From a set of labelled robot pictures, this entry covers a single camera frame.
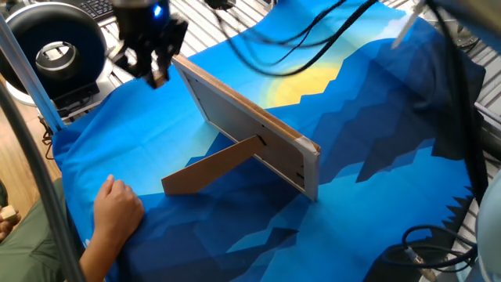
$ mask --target black cable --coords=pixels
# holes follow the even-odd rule
[[[249,51],[250,53],[250,56],[256,61],[258,62],[259,64],[263,65],[263,66],[267,66],[267,67],[273,67],[273,66],[276,66],[277,64],[279,63],[282,63],[288,56],[290,56],[290,54],[292,54],[292,52],[296,51],[296,49],[300,48],[301,45],[305,42],[306,38],[309,36],[310,34],[310,31],[309,30],[308,32],[306,32],[305,36],[303,37],[303,39],[296,45],[294,46],[285,56],[283,56],[282,58],[280,58],[279,60],[273,62],[273,63],[266,63],[266,62],[263,62],[261,61],[261,59],[259,59],[258,57],[258,54],[254,51],[254,49],[252,48],[252,45],[250,44],[250,42],[248,41],[247,39],[247,36],[244,35],[244,34],[241,34],[240,36],[242,36],[242,39],[243,39],[243,42],[245,43],[246,47],[247,47],[247,50]]]
[[[236,54],[236,56],[242,60],[242,62],[247,66],[249,67],[251,70],[253,71],[256,71],[258,72],[259,74],[263,74],[263,75],[267,75],[267,76],[273,76],[273,77],[287,77],[287,76],[291,76],[291,75],[295,75],[295,74],[299,74],[301,73],[302,71],[305,71],[306,69],[308,69],[311,65],[313,65],[314,63],[316,63],[316,61],[318,61],[326,52],[327,50],[336,42],[336,40],[359,18],[362,16],[362,14],[368,9],[370,8],[370,6],[374,5],[375,3],[377,2],[377,0],[368,0],[366,2],[364,2],[363,4],[361,4],[359,6],[359,8],[354,12],[352,13],[349,18],[343,23],[343,25],[341,26],[341,28],[330,38],[329,42],[323,46],[323,48],[311,59],[309,60],[304,66],[296,69],[296,70],[293,70],[291,72],[287,72],[287,73],[272,73],[272,72],[268,72],[268,71],[263,71],[261,70],[260,68],[254,66],[252,63],[250,63],[243,55],[242,53],[240,53],[240,51],[238,50],[238,48],[233,44],[233,41],[232,39],[228,36],[228,34],[226,33],[224,27],[223,27],[223,20],[222,18],[213,10],[213,14],[214,16],[218,19],[218,22],[219,22],[219,26],[222,30],[222,33],[226,36],[226,39],[227,39],[227,42],[228,44],[230,45],[230,47],[232,48],[233,52]]]
[[[315,19],[302,32],[300,32],[299,34],[293,36],[292,38],[284,39],[284,40],[281,40],[281,41],[276,41],[276,40],[268,38],[266,35],[260,33],[259,31],[256,31],[253,27],[248,26],[238,16],[235,16],[235,15],[233,15],[231,13],[229,13],[229,14],[231,16],[233,16],[233,18],[235,20],[237,20],[239,22],[239,24],[244,25],[245,28],[248,29],[250,33],[253,33],[253,34],[255,34],[256,36],[259,37],[259,40],[254,39],[256,42],[265,43],[265,44],[271,44],[271,45],[287,46],[287,43],[290,43],[290,42],[292,42],[292,41],[300,38],[301,36],[309,33],[316,24],[318,24],[321,20],[323,20],[323,18],[325,16],[327,16],[329,13],[331,13],[332,11],[334,11],[337,7],[341,6],[345,2],[346,2],[346,0],[339,0],[336,4],[332,5],[331,7],[327,8],[327,9],[324,9],[322,12],[320,12],[315,17]],[[332,37],[328,37],[328,38],[326,38],[326,39],[324,39],[324,40],[322,40],[320,42],[316,42],[316,43],[304,45],[302,47],[303,48],[310,48],[310,47],[315,47],[315,46],[323,45],[323,44],[327,43],[331,38]]]
[[[50,229],[54,236],[63,273],[69,282],[85,282],[84,275],[78,264],[77,250],[70,235],[67,222],[63,217],[63,209],[59,203],[47,168],[41,159],[38,148],[31,138],[30,132],[24,124],[23,118],[2,83],[0,83],[0,106],[16,134],[16,138],[19,140],[30,169],[33,172]]]
[[[447,28],[442,15],[438,12],[438,7],[432,0],[427,0],[427,5],[437,17],[438,24],[440,25],[445,37],[445,59],[448,59],[447,56],[450,56],[451,59],[450,61],[452,63],[453,72],[452,81],[454,83],[451,83],[449,87],[452,92],[452,101],[456,103],[458,109],[458,118],[460,120],[460,129],[463,135],[463,149],[465,153],[464,160],[467,166],[467,172],[470,176],[475,197],[480,204],[485,190],[487,189],[488,181],[487,168],[485,167],[479,131],[476,130],[474,122],[476,118],[478,118],[478,112],[470,102],[467,83],[468,80],[466,71],[464,70],[463,61],[461,60],[462,54],[456,47],[456,44],[454,44],[449,29]]]
[[[40,121],[41,125],[43,125],[43,127],[45,128],[45,133],[44,135],[42,136],[41,138],[41,142],[44,143],[44,145],[48,146],[46,152],[45,152],[45,158],[47,160],[54,160],[54,157],[49,157],[49,152],[50,152],[50,149],[52,148],[52,130],[50,129],[49,126],[47,126],[45,124],[45,122],[43,121],[43,119],[41,119],[40,117],[38,118],[38,120]]]
[[[467,238],[465,238],[463,236],[460,236],[458,233],[452,232],[451,230],[448,230],[448,229],[446,229],[444,227],[432,226],[432,225],[422,225],[422,226],[411,227],[411,228],[407,229],[407,231],[404,232],[404,234],[402,235],[402,246],[404,248],[408,248],[409,247],[409,243],[407,243],[407,237],[412,232],[415,232],[417,230],[436,230],[436,231],[440,231],[440,232],[447,233],[448,235],[451,235],[451,236],[457,238],[457,240],[460,240],[461,242],[467,244],[470,247],[476,246],[476,244],[474,242],[472,242],[472,241],[468,240]]]
[[[451,236],[454,236],[457,240],[462,241],[463,243],[471,246],[471,249],[465,253],[462,254],[456,258],[453,258],[451,260],[448,260],[447,262],[435,262],[435,263],[424,263],[424,264],[416,264],[416,263],[411,263],[411,262],[398,262],[398,261],[393,261],[389,259],[390,254],[395,251],[405,251],[408,250],[409,248],[412,248],[412,250],[416,253],[418,253],[418,250],[420,248],[434,248],[439,251],[444,251],[443,247],[440,246],[433,246],[429,244],[409,244],[407,243],[407,237],[414,231],[417,230],[437,230],[441,231],[444,233],[447,233]],[[389,265],[393,266],[403,266],[403,267],[410,267],[410,268],[423,268],[423,269],[438,269],[438,268],[443,268],[443,267],[449,267],[449,266],[454,266],[460,262],[466,262],[468,260],[475,259],[478,255],[477,251],[477,245],[466,239],[465,237],[460,236],[458,233],[452,232],[451,230],[447,230],[446,228],[440,227],[440,226],[431,226],[431,225],[424,225],[424,226],[414,226],[407,231],[404,232],[402,236],[402,244],[398,246],[393,246],[393,248],[388,248],[381,256],[381,260]]]

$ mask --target light blue fabric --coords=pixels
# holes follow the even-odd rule
[[[281,0],[256,28],[290,37],[328,3]],[[361,3],[347,1],[308,41],[330,36]],[[459,215],[450,207],[461,209],[458,199],[468,201],[471,192],[458,137],[444,130],[457,121],[447,113],[443,41],[418,20],[391,51],[389,38],[406,17],[377,3],[314,66],[339,71],[337,77],[297,104],[274,106],[280,98],[274,89],[284,80],[248,70],[225,43],[190,58],[322,147],[317,203],[256,160],[197,195],[165,197],[163,177],[231,145],[204,122],[173,67],[162,88],[130,81],[58,132],[54,154],[84,243],[92,236],[94,198],[109,174],[145,205],[143,223],[109,280],[360,281],[407,228],[454,222]],[[245,49],[241,38],[235,41]],[[253,47],[267,61],[287,52]],[[299,67],[318,50],[295,52],[273,70]],[[465,63],[474,96],[485,72]],[[426,100],[433,107],[417,110]]]

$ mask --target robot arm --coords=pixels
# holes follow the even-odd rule
[[[234,0],[206,0],[213,9],[230,9]],[[188,23],[171,15],[168,0],[112,0],[114,14],[120,30],[121,45],[107,56],[118,67],[136,78],[144,78],[156,89],[168,81],[168,67],[172,57],[178,55]],[[125,50],[134,50],[137,63],[130,64]],[[158,56],[159,78],[151,70],[152,52]]]

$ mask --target black device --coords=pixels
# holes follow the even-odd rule
[[[57,2],[38,3],[13,14],[7,24],[58,108],[99,92],[96,79],[103,71],[106,43],[97,23],[84,11]],[[59,59],[40,56],[57,43],[68,48]],[[1,53],[0,73],[14,88],[26,93]]]

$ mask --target wooden frame back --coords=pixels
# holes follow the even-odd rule
[[[320,147],[183,56],[174,65],[204,119],[233,142],[260,136],[254,155],[291,185],[316,200]]]

